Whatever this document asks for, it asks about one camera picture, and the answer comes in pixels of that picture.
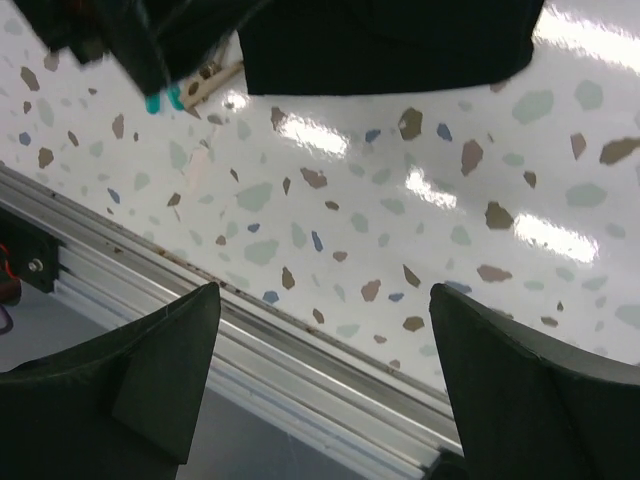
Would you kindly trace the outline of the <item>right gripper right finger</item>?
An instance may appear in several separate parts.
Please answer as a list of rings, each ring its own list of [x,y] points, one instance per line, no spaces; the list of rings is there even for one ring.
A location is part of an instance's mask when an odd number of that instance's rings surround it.
[[[429,311],[462,455],[432,479],[636,479],[639,369],[436,284]]]

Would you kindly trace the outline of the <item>light blue clothespin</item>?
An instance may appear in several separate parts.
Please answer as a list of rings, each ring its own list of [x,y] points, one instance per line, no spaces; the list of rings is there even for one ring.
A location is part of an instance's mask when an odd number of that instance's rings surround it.
[[[180,101],[181,90],[177,84],[168,87],[160,93],[147,96],[144,100],[145,109],[151,115],[161,112],[163,106],[163,98],[166,97],[171,107],[176,111],[183,111],[184,106]]]

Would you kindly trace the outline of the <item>black underwear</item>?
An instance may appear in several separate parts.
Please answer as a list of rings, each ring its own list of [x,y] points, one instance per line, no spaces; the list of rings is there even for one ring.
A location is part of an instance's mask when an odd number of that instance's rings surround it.
[[[431,92],[530,63],[539,0],[272,1],[239,31],[253,95]]]

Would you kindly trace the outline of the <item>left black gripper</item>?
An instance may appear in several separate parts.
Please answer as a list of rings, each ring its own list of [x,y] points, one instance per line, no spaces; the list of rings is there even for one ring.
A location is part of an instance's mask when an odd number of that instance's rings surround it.
[[[259,0],[18,0],[52,52],[82,64],[113,56],[149,96],[197,71],[267,3]]]

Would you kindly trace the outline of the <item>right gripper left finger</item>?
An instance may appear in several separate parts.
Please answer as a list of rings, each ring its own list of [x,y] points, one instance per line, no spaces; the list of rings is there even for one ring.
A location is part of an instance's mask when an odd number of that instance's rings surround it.
[[[4,479],[173,479],[187,463],[221,316],[209,283],[1,375]]]

